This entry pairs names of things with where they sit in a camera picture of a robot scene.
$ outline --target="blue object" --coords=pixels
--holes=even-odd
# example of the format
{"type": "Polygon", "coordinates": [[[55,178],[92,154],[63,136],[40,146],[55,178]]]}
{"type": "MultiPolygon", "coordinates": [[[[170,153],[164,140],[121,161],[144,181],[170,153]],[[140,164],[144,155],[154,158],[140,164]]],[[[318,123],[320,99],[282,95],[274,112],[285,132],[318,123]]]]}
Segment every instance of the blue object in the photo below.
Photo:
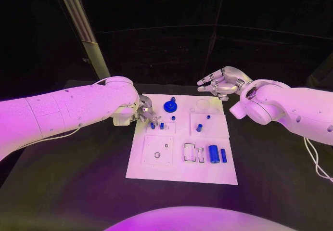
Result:
{"type": "Polygon", "coordinates": [[[196,131],[197,131],[197,132],[200,132],[200,131],[202,131],[202,129],[203,129],[203,125],[202,125],[202,124],[199,124],[199,125],[197,125],[197,128],[196,128],[196,131]]]}
{"type": "Polygon", "coordinates": [[[222,154],[222,162],[226,163],[226,155],[225,155],[225,149],[220,149],[220,154],[222,154]]]}
{"type": "Polygon", "coordinates": [[[216,163],[220,162],[217,146],[216,145],[210,145],[207,148],[209,148],[210,163],[216,164],[216,163]]]}
{"type": "Polygon", "coordinates": [[[176,99],[171,97],[171,100],[164,103],[164,110],[166,112],[174,112],[177,110],[176,99]]]}

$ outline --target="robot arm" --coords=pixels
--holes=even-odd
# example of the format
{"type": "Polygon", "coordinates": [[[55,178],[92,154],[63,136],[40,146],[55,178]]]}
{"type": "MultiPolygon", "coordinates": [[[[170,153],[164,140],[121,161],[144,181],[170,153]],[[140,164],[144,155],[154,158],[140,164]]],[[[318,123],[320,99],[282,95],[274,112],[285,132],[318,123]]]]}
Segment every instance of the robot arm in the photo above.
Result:
{"type": "Polygon", "coordinates": [[[21,146],[112,117],[115,126],[147,119],[157,125],[148,97],[125,77],[0,102],[0,160],[21,146]]]}
{"type": "Polygon", "coordinates": [[[197,91],[210,91],[219,99],[228,100],[226,94],[241,95],[230,113],[238,119],[246,115],[265,125],[279,122],[297,135],[333,145],[333,93],[308,88],[290,88],[284,83],[259,79],[252,81],[246,74],[233,67],[206,76],[197,85],[210,82],[210,86],[197,91]]]}

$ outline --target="dark background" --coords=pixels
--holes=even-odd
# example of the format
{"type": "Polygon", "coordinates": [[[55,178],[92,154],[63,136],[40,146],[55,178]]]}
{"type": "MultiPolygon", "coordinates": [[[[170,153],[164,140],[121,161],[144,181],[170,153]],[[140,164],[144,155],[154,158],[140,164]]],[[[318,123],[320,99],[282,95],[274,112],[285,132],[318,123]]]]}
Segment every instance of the dark background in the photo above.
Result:
{"type": "MultiPolygon", "coordinates": [[[[194,85],[225,65],[291,87],[333,51],[333,1],[83,0],[112,75],[194,85]]],[[[56,0],[1,5],[0,100],[98,80],[56,0]]],[[[0,162],[0,185],[19,158],[0,162]]]]}

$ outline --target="tabletop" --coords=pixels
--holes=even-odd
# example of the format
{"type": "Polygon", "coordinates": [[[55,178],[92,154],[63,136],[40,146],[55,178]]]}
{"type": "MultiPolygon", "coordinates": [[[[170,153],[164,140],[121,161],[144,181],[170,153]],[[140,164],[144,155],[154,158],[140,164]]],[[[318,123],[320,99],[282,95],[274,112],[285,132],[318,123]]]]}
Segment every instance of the tabletop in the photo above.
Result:
{"type": "MultiPolygon", "coordinates": [[[[68,87],[91,84],[69,81],[68,87]]],[[[135,84],[138,93],[210,95],[194,86],[135,84]]],[[[0,188],[1,230],[102,230],[173,206],[206,206],[259,216],[300,231],[331,230],[333,186],[317,176],[303,137],[262,126],[223,102],[238,185],[127,179],[135,122],[106,119],[72,136],[29,146],[0,188]]],[[[313,142],[333,175],[331,146],[313,142]]]]}

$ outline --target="white panel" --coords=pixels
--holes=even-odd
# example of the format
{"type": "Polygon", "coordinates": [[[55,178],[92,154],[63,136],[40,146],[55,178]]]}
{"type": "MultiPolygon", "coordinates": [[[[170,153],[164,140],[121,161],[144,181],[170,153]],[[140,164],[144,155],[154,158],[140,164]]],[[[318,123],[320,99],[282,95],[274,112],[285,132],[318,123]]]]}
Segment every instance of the white panel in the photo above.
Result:
{"type": "Polygon", "coordinates": [[[43,138],[65,132],[65,124],[60,112],[36,117],[43,138]]]}
{"type": "Polygon", "coordinates": [[[34,117],[59,111],[56,101],[50,94],[27,97],[26,101],[32,107],[34,117]]]}
{"type": "Polygon", "coordinates": [[[167,136],[145,136],[143,164],[171,165],[173,138],[167,136]]]}
{"type": "Polygon", "coordinates": [[[190,114],[190,135],[196,137],[229,138],[225,115],[217,114],[190,114]],[[202,124],[202,131],[197,132],[197,125],[202,124]]]}
{"type": "Polygon", "coordinates": [[[160,130],[160,126],[151,130],[147,121],[144,123],[137,121],[127,178],[236,185],[228,126],[219,99],[187,95],[145,94],[145,96],[150,97],[153,110],[160,116],[158,122],[163,122],[164,126],[174,125],[174,130],[170,129],[171,132],[160,130]],[[163,105],[171,97],[176,98],[177,110],[168,113],[163,105]],[[196,131],[190,120],[203,124],[199,136],[190,135],[192,130],[196,131]],[[189,153],[184,150],[186,143],[194,145],[193,148],[189,147],[189,153]],[[210,163],[209,145],[216,145],[219,150],[225,149],[228,163],[210,163]],[[196,158],[196,161],[184,161],[186,153],[189,159],[196,158]]]}

